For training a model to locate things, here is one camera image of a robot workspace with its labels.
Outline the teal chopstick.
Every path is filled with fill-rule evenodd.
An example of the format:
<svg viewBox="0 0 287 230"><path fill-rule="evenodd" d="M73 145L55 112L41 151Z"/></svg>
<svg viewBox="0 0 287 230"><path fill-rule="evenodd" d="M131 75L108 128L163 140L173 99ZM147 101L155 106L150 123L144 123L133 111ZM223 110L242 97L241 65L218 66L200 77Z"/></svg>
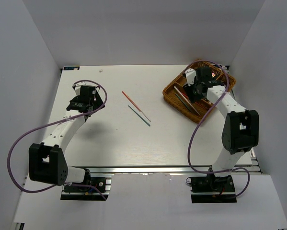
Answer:
<svg viewBox="0 0 287 230"><path fill-rule="evenodd" d="M139 113L137 113L130 105L128 105L128 107L147 125L147 126L151 126L150 123L148 121L146 121Z"/></svg>
<svg viewBox="0 0 287 230"><path fill-rule="evenodd" d="M183 103L183 105L188 109L189 112L199 114L198 111L190 106L181 96L175 94L176 97Z"/></svg>

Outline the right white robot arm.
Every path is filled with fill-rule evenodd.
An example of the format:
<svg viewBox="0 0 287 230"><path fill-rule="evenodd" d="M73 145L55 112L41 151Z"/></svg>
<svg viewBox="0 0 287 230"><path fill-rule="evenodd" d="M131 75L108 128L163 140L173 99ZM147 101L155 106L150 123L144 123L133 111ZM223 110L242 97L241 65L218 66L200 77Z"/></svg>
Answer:
<svg viewBox="0 0 287 230"><path fill-rule="evenodd" d="M237 161L257 146L259 138L259 115L256 110L241 106L227 91L228 83L212 77L209 67L188 68L184 75L184 90L192 103L207 99L225 118L221 135L223 149L207 177L207 187L212 191L219 190L224 181L222 177L230 175Z"/></svg>

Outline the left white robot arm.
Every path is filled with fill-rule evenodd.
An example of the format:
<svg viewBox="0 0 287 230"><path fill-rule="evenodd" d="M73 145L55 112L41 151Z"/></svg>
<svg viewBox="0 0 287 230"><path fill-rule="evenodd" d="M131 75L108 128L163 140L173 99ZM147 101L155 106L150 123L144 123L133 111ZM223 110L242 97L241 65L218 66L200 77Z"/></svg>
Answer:
<svg viewBox="0 0 287 230"><path fill-rule="evenodd" d="M103 104L95 86L82 85L70 100L60 122L40 144L29 148L29 177L32 181L61 186L74 183L80 191L91 186L88 170L68 166L64 151L78 129L90 117L88 112L101 108Z"/></svg>

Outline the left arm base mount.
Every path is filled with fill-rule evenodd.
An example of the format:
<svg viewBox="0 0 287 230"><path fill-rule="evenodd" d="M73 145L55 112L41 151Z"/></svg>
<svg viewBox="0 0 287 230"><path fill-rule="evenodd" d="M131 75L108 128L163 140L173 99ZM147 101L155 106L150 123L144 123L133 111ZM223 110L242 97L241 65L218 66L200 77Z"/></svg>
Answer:
<svg viewBox="0 0 287 230"><path fill-rule="evenodd" d="M112 174L90 173L82 183L69 183L62 187L62 201L105 201L111 190Z"/></svg>

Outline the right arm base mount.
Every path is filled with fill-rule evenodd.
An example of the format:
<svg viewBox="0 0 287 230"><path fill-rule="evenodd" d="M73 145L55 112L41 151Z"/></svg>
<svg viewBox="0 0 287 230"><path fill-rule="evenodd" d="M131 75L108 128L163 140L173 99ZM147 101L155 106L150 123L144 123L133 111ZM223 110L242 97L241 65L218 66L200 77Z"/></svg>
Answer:
<svg viewBox="0 0 287 230"><path fill-rule="evenodd" d="M214 174L207 174L206 176L188 177L186 184L191 187L193 204L237 202L231 175L216 177Z"/></svg>

